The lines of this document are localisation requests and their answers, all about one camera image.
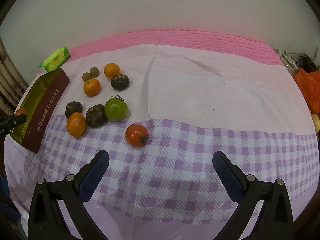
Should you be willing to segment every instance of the screw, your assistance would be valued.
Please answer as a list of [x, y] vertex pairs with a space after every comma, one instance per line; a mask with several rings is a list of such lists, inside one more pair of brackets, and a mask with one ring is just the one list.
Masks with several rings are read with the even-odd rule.
[[74, 178], [75, 178], [75, 176], [74, 176], [73, 174], [69, 174], [69, 175], [66, 177], [67, 181], [73, 181]]
[[39, 185], [41, 185], [42, 183], [44, 183], [44, 178], [41, 178], [41, 179], [38, 179], [38, 182], [37, 182]]
[[255, 181], [256, 177], [250, 174], [250, 175], [247, 176], [247, 179], [249, 181]]
[[283, 185], [283, 184], [284, 184], [284, 181], [283, 181], [282, 179], [277, 179], [277, 183], [278, 183], [279, 185]]

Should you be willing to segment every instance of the table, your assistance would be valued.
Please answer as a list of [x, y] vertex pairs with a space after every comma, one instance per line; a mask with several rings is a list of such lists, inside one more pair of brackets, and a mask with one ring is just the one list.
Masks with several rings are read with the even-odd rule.
[[[237, 206], [212, 168], [218, 150], [259, 180], [282, 178], [294, 219], [312, 198], [319, 180], [313, 123], [299, 88], [267, 44], [221, 33], [152, 30], [90, 42], [70, 54], [62, 68], [71, 82], [39, 153], [5, 139], [5, 169], [24, 228], [36, 181], [76, 174], [100, 149], [109, 152], [110, 166], [85, 207], [109, 239], [213, 239]], [[113, 91], [103, 74], [110, 62], [130, 78], [129, 89]], [[92, 67], [100, 70], [102, 90], [88, 98], [81, 76]], [[67, 103], [81, 102], [85, 114], [116, 95], [129, 106], [124, 121], [87, 129], [80, 138], [67, 133]], [[151, 135], [144, 148], [124, 139], [135, 122]], [[260, 208], [258, 203], [243, 236]]]

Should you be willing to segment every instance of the tomato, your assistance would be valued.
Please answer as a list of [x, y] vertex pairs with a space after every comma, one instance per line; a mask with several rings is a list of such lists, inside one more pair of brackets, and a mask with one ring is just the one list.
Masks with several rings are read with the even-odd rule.
[[145, 146], [149, 138], [147, 129], [142, 124], [132, 124], [125, 131], [125, 139], [134, 147]]
[[120, 74], [120, 68], [115, 63], [109, 63], [104, 67], [103, 72], [107, 78], [112, 79]]
[[15, 112], [15, 116], [18, 116], [20, 114], [27, 114], [27, 112], [24, 110], [24, 108], [20, 108]]
[[121, 121], [127, 116], [128, 105], [120, 96], [112, 97], [106, 102], [104, 112], [109, 120]]

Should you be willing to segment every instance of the tomato stem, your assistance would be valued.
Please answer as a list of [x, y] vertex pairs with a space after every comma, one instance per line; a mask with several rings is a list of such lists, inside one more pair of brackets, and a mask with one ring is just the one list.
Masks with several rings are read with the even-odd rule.
[[146, 144], [147, 141], [148, 141], [148, 139], [149, 139], [149, 136], [148, 136], [148, 135], [144, 135], [144, 136], [141, 136], [141, 137], [140, 137], [139, 141], [140, 141], [141, 143], [143, 143], [143, 144]]
[[121, 96], [119, 96], [119, 95], [117, 95], [116, 97], [112, 97], [112, 98], [116, 98], [116, 99], [118, 99], [118, 100], [120, 100], [120, 101], [124, 101], [124, 99], [123, 99]]

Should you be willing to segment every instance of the mangosteen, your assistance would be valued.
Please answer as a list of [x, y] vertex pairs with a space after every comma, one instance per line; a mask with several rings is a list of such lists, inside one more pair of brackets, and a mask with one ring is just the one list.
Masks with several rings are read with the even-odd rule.
[[95, 105], [88, 109], [85, 114], [87, 124], [92, 128], [98, 128], [108, 122], [104, 112], [104, 105]]
[[66, 111], [65, 111], [65, 116], [67, 118], [70, 117], [73, 113], [82, 113], [83, 107], [81, 103], [72, 101], [71, 103], [67, 104]]
[[128, 88], [130, 81], [126, 75], [120, 74], [111, 79], [110, 83], [115, 90], [121, 91]]

